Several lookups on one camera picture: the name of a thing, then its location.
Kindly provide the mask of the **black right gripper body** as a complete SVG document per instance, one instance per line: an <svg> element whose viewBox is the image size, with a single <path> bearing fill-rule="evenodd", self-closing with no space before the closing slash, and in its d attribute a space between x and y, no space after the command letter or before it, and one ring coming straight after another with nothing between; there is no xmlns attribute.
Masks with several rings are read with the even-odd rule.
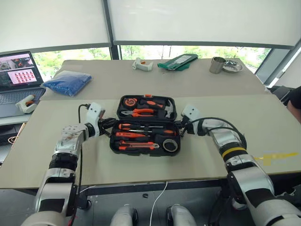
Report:
<svg viewBox="0 0 301 226"><path fill-rule="evenodd" d="M188 117L183 117L182 120L181 120L181 135L184 135L185 132L186 132L186 125L188 124L189 122L189 118Z"/></svg>

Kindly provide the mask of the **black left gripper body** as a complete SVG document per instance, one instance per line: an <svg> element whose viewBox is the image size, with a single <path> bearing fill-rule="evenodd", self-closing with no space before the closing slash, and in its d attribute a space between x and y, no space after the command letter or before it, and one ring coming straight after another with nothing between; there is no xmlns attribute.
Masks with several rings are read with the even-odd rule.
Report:
<svg viewBox="0 0 301 226"><path fill-rule="evenodd" d="M99 119L98 120L99 136L104 135L103 134L103 129L107 130L107 129L111 128L111 127L106 127L105 126L105 120L106 119Z"/></svg>

